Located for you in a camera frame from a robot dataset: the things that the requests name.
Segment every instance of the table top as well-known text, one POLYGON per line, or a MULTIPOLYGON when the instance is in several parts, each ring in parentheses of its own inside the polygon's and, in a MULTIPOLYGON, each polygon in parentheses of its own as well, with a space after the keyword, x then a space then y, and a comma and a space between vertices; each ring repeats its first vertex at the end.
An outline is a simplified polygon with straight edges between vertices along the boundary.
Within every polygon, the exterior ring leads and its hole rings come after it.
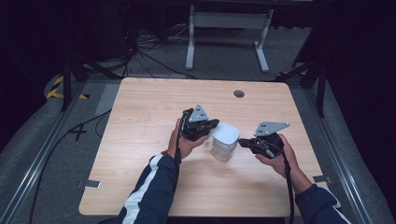
MULTIPOLYGON (((125 78, 113 105, 90 174, 99 189, 85 189, 83 215, 117 215, 150 157, 167 148, 182 111, 200 104, 209 119, 254 137, 260 121, 289 122, 279 131, 289 140, 308 178, 322 175, 289 87, 284 83, 195 79, 125 78), (237 98, 236 90, 245 96, 237 98)), ((180 165, 169 216, 288 217, 286 180, 261 164, 248 148, 236 147, 222 162, 210 151, 213 137, 180 165)))

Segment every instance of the gray carpet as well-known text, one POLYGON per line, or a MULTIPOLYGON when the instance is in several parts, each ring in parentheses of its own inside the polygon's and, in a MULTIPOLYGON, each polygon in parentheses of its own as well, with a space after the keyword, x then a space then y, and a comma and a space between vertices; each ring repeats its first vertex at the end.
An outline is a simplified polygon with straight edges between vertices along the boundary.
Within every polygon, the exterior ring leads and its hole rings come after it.
MULTIPOLYGON (((198 79, 266 81, 276 77, 279 72, 291 70, 291 63, 304 43, 310 29, 271 29, 264 44, 264 52, 270 72, 264 74, 259 66, 256 53, 252 47, 258 33, 255 31, 233 32, 232 35, 221 30, 203 30, 196 36, 194 66, 186 71, 188 42, 180 39, 159 49, 143 51, 150 57, 165 64, 173 70, 153 61, 145 55, 135 55, 128 66, 129 77, 169 77, 185 78, 182 72, 198 79)), ((117 63, 108 60, 103 65, 117 63)), ((114 71, 121 75, 123 68, 114 71)), ((330 190, 343 205, 343 213, 352 223, 358 223, 357 214, 351 206, 343 187, 342 179, 334 168, 329 156, 325 136, 313 119, 315 110, 309 106, 307 91, 298 85, 298 77, 287 81, 291 93, 301 114, 304 126, 318 157, 320 167, 331 178, 330 190)), ((47 93, 53 80, 49 80, 47 93)), ((83 93, 89 94, 87 100, 77 100, 67 115, 57 139, 69 129, 86 120, 95 118, 111 108, 120 82, 92 73, 84 86, 83 93)), ((331 87, 327 86, 324 101, 325 121, 333 140, 346 161, 356 181, 373 223, 394 223, 383 195, 364 165, 359 151, 348 132, 341 111, 332 96, 331 87)), ((53 124, 62 113, 62 99, 50 98, 15 134, 7 147, 0 154, 0 211, 6 210, 18 186, 22 182, 35 155, 45 143, 53 124)), ((83 189, 76 187, 79 181, 88 178, 101 136, 106 127, 108 116, 95 119, 84 125, 83 133, 77 140, 74 133, 68 134, 54 149, 45 168, 40 189, 35 202, 33 223, 98 223, 110 217, 86 217, 78 212, 78 205, 83 189)), ((35 194, 32 188, 13 223, 28 223, 30 209, 35 194)), ((295 223, 302 223, 296 218, 295 223)))

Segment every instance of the sleeve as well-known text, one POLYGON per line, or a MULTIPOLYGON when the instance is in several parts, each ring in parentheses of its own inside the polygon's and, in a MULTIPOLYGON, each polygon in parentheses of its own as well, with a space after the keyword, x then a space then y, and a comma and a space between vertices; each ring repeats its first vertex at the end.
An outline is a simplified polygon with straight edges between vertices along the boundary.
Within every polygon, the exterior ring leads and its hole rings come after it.
POLYGON ((341 204, 334 195, 315 184, 296 195, 295 202, 300 209, 304 223, 350 223, 339 211, 341 204))
POLYGON ((172 157, 152 157, 122 207, 117 223, 166 223, 175 183, 176 166, 172 157))

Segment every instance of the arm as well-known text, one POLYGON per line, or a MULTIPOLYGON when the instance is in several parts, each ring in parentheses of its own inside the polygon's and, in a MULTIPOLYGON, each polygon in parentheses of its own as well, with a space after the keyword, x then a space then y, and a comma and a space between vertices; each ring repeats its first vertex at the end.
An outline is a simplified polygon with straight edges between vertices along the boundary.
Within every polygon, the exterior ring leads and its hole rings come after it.
MULTIPOLYGON (((137 180, 136 186, 122 207, 117 223, 165 223, 174 199, 172 191, 177 181, 174 162, 177 147, 177 132, 180 119, 169 139, 165 155, 157 155, 150 159, 137 180)), ((195 147, 200 146, 208 136, 195 142, 180 137, 178 146, 181 159, 186 158, 195 147)))
MULTIPOLYGON (((284 151, 291 168, 291 185, 304 223, 350 223, 337 210, 341 208, 338 200, 328 190, 311 183, 300 169, 288 140, 282 134, 279 136, 285 145, 284 151)), ((272 166, 277 173, 286 178, 285 164, 281 156, 270 160, 263 155, 256 154, 256 158, 261 163, 272 166)))

